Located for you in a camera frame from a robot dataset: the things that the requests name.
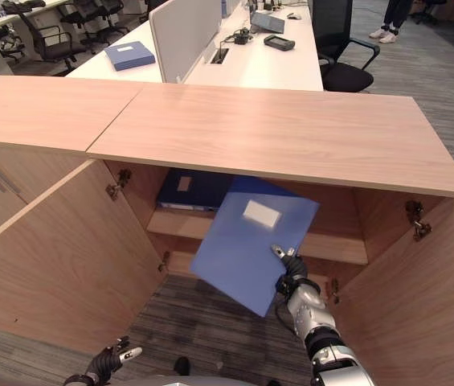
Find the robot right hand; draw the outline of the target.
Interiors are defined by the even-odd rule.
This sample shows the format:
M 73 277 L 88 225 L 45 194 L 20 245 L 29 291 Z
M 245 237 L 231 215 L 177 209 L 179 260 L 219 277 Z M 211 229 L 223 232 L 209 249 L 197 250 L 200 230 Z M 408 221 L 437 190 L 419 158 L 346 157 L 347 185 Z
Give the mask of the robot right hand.
M 292 279 L 308 277 L 307 266 L 294 248 L 285 249 L 278 244 L 273 244 L 271 250 L 283 263 L 286 274 Z

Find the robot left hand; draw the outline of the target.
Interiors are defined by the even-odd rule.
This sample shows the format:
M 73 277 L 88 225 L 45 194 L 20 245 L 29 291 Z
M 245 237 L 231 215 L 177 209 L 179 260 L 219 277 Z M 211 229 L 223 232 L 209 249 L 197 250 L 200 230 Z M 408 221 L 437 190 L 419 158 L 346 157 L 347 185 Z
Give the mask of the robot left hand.
M 125 335 L 96 355 L 85 372 L 94 385 L 106 385 L 112 374 L 122 365 L 142 354 L 141 347 L 129 347 L 129 337 Z

